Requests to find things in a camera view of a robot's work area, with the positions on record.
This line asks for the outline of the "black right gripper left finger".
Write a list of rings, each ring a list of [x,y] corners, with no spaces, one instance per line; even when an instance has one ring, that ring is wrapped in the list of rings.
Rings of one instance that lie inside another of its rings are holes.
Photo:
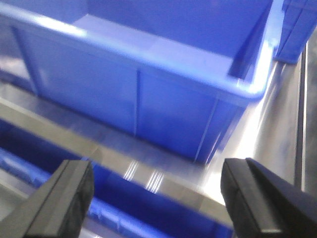
[[[89,161],[64,160],[0,223],[2,238],[77,238],[94,196]]]

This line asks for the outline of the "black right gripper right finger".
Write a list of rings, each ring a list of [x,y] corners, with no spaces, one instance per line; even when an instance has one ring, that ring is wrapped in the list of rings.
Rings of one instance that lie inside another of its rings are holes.
[[[317,200],[251,158],[226,158],[220,188],[239,238],[317,236]]]

